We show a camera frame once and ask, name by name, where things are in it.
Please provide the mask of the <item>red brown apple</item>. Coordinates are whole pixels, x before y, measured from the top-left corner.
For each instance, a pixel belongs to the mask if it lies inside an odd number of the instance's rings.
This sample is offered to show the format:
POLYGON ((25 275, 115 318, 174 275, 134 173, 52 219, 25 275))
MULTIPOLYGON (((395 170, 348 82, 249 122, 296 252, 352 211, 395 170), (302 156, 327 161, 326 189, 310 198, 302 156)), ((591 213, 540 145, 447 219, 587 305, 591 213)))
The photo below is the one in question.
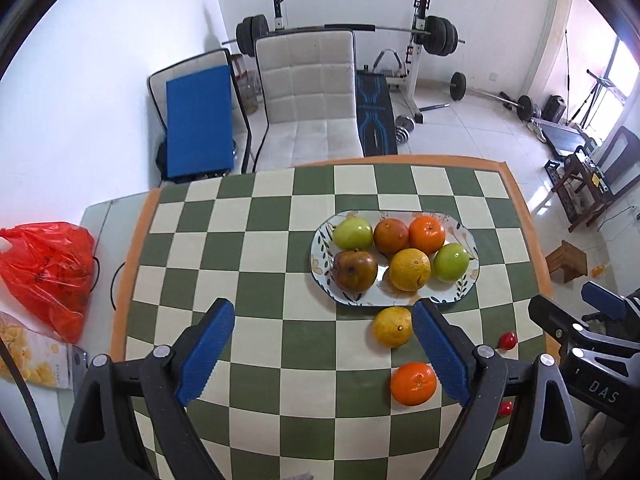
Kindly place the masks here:
POLYGON ((365 292, 376 281, 378 263, 370 252, 343 250, 333 259, 332 276, 337 286, 346 292, 365 292))

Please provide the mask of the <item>blue cushion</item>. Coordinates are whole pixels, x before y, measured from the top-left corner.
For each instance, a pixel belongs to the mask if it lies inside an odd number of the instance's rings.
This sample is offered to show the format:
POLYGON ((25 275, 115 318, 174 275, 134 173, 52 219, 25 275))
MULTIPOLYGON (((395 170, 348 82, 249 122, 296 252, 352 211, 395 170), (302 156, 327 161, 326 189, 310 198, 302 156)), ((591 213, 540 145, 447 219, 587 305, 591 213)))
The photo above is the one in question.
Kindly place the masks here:
POLYGON ((234 167, 228 66, 168 81, 167 177, 220 174, 234 167))

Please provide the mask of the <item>small red tomato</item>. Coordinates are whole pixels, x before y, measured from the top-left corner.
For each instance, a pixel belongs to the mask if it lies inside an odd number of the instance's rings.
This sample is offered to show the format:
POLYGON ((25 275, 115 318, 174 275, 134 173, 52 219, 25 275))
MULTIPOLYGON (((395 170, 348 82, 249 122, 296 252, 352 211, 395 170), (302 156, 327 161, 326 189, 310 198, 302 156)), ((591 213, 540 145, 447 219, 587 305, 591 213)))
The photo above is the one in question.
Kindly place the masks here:
POLYGON ((498 408, 498 417, 499 418, 509 417, 513 412, 513 408, 514 408, 514 403, 511 400, 502 401, 498 408))
POLYGON ((518 344, 518 336, 514 332, 505 332, 498 341, 498 348, 504 351, 510 351, 518 344))

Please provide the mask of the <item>black blue weight bench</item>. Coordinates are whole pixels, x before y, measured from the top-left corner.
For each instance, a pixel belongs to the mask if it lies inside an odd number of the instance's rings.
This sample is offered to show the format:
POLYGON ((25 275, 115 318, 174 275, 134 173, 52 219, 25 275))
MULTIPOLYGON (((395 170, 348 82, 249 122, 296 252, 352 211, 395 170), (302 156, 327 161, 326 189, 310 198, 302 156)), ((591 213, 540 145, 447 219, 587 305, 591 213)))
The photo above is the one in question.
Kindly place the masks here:
POLYGON ((356 73, 356 105, 363 155, 397 154, 395 116, 390 89, 383 75, 356 73))

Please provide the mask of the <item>yellow lemon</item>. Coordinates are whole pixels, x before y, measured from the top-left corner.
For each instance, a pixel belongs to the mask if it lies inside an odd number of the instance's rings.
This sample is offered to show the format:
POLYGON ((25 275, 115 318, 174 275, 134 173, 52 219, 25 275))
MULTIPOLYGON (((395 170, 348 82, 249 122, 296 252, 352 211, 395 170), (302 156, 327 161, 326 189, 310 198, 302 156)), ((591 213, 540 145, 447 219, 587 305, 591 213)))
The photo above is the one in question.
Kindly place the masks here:
POLYGON ((399 348, 413 335, 411 312, 405 307, 388 307, 373 320, 373 336, 386 348, 399 348))

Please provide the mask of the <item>dark orange fruit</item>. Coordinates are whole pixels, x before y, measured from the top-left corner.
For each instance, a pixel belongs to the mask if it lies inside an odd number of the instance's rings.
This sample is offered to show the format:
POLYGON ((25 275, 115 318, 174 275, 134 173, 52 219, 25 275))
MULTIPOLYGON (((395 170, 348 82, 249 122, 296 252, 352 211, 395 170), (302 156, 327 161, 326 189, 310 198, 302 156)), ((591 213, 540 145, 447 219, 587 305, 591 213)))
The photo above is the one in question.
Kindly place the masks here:
POLYGON ((399 219, 385 218, 376 225, 373 241, 378 252, 391 257, 409 246, 408 226, 399 219))

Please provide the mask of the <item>dark wooden chair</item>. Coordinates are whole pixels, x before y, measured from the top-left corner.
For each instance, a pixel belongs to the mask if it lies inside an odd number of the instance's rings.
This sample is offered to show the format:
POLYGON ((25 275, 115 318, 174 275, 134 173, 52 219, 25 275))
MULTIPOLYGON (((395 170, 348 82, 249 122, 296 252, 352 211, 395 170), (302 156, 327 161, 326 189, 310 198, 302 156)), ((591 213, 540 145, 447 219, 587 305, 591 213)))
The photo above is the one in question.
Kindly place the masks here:
POLYGON ((639 137, 625 126, 620 126, 612 141, 599 156, 579 145, 562 162, 549 160, 544 169, 551 180, 551 193, 559 196, 560 203, 574 232, 578 226, 592 226, 618 200, 638 183, 636 174, 618 191, 618 180, 639 163, 639 137))

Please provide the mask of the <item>yellow orange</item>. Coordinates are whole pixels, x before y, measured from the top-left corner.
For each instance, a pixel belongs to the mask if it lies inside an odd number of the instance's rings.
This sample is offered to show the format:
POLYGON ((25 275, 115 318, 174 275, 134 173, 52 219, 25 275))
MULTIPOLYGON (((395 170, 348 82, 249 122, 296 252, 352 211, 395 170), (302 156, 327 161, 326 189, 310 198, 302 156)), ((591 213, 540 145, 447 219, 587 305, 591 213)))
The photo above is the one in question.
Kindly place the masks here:
POLYGON ((388 265, 390 284, 403 292, 416 292, 431 277, 431 260, 420 249, 406 248, 393 255, 388 265))

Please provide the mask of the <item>green apple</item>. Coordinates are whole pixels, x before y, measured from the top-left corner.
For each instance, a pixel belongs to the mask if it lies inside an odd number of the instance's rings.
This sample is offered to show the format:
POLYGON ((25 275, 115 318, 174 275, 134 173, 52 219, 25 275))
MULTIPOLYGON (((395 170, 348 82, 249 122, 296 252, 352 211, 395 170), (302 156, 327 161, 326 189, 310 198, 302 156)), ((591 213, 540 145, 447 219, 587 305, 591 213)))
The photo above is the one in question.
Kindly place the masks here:
POLYGON ((333 231, 333 243, 343 250, 366 250, 373 244, 373 229, 363 218, 347 218, 333 231))
POLYGON ((433 274, 439 281, 453 283, 465 274, 471 261, 469 253, 457 243, 442 246, 433 260, 433 274))

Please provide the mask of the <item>bright orange mandarin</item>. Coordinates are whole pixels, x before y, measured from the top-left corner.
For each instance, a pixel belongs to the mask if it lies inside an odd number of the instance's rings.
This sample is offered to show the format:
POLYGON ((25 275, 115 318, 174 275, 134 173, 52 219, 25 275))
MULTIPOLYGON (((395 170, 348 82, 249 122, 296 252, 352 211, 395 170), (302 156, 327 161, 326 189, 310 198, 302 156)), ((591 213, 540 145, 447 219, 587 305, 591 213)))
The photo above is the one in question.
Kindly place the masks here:
POLYGON ((431 255, 438 252, 445 244, 445 229, 434 216, 426 214, 416 218, 409 226, 409 243, 412 248, 419 249, 424 254, 431 255))

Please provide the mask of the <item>small wooden stool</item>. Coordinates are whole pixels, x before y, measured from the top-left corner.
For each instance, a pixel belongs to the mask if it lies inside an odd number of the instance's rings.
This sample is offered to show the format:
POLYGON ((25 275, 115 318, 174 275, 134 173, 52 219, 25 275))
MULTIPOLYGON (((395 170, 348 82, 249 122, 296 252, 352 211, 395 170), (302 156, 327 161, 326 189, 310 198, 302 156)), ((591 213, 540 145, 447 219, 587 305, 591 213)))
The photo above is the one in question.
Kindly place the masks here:
POLYGON ((550 274, 562 273, 564 284, 588 275, 586 253, 567 240, 562 240, 559 247, 546 255, 546 263, 550 274))

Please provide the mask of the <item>cereal box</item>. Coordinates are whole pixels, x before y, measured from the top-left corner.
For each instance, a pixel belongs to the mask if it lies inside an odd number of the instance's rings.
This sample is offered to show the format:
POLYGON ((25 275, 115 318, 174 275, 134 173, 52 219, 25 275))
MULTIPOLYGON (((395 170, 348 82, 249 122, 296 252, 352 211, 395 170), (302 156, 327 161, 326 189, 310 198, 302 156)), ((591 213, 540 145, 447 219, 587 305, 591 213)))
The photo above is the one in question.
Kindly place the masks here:
POLYGON ((70 346, 30 330, 2 312, 1 339, 25 382, 55 389, 71 389, 70 346))

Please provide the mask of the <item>red plastic bag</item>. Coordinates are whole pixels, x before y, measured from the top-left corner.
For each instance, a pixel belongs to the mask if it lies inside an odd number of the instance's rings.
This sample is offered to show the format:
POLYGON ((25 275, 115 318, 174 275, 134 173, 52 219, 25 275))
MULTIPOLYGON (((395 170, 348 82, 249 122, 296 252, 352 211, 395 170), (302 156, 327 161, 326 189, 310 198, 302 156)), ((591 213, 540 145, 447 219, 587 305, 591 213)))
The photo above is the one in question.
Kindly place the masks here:
POLYGON ((39 222, 3 228, 1 253, 9 293, 62 341, 76 344, 85 325, 94 274, 94 238, 82 226, 39 222))

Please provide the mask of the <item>floor barbell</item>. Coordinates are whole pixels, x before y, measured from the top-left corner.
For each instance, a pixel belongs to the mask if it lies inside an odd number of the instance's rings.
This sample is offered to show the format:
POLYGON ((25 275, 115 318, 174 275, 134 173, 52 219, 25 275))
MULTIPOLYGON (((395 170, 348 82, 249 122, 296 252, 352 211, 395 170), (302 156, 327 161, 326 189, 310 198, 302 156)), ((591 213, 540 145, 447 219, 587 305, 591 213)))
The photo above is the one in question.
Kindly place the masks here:
POLYGON ((495 94, 483 90, 469 88, 468 83, 466 82, 465 74, 454 72, 449 81, 450 98, 454 101, 462 101, 469 91, 474 94, 478 94, 479 96, 484 96, 485 98, 494 99, 504 105, 514 108, 516 114, 518 115, 518 119, 521 122, 530 122, 534 118, 534 102, 529 96, 526 96, 526 94, 523 94, 517 100, 514 100, 509 98, 508 96, 503 96, 502 94, 495 94))

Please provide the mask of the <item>floral oval plate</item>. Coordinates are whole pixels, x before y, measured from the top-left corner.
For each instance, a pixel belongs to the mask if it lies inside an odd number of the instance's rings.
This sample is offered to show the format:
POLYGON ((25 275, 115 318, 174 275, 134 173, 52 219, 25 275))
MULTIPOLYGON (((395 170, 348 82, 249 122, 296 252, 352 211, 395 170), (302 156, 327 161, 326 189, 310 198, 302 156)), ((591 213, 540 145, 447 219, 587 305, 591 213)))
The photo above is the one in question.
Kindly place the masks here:
POLYGON ((310 245, 311 276, 318 286, 339 304, 362 308, 411 306, 420 298, 431 299, 434 304, 454 304, 463 299, 480 276, 480 255, 471 232, 454 217, 442 212, 408 210, 343 210, 322 222, 310 245), (416 218, 433 216, 444 227, 445 244, 457 243, 470 255, 470 263, 461 278, 445 283, 432 276, 417 292, 401 292, 388 280, 388 259, 371 246, 368 252, 378 264, 376 281, 366 292, 345 292, 335 283, 331 274, 333 258, 341 249, 334 243, 334 229, 348 218, 367 221, 372 228, 386 218, 395 218, 408 226, 416 218))

